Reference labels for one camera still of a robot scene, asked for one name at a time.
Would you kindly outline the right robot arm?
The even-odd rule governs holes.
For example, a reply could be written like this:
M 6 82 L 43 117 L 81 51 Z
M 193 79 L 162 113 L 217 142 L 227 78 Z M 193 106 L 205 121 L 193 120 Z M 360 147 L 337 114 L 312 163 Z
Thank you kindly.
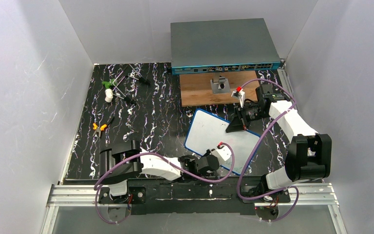
M 232 92 L 239 99 L 235 115 L 226 132 L 245 130 L 250 122 L 271 117 L 285 133 L 290 143 L 284 166 L 262 176 L 257 186 L 261 193 L 305 182 L 326 178 L 331 170 L 332 140 L 310 127 L 293 108 L 289 96 L 275 93 L 271 84 L 256 88 L 257 101 L 245 98 L 242 87 Z

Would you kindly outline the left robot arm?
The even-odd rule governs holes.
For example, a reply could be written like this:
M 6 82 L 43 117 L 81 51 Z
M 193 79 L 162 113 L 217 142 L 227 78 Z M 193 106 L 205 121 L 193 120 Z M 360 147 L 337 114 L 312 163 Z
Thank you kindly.
M 140 174 L 162 177 L 168 181 L 186 178 L 211 182 L 207 177 L 214 176 L 219 167 L 232 157 L 231 150 L 222 144 L 215 149 L 208 149 L 201 157 L 164 157 L 139 147 L 120 152 L 106 149 L 101 154 L 105 157 L 104 169 L 94 190 L 98 191 L 107 185 L 113 197 L 127 194 L 128 179 Z

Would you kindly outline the blue framed whiteboard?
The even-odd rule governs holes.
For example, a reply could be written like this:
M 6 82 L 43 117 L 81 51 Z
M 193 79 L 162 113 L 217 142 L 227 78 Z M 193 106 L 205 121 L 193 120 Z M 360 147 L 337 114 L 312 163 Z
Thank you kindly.
M 215 149 L 220 142 L 227 143 L 235 155 L 233 173 L 238 175 L 260 137 L 248 130 L 227 133 L 228 125 L 228 121 L 214 114 L 196 110 L 185 139 L 185 148 L 202 156 L 206 150 Z

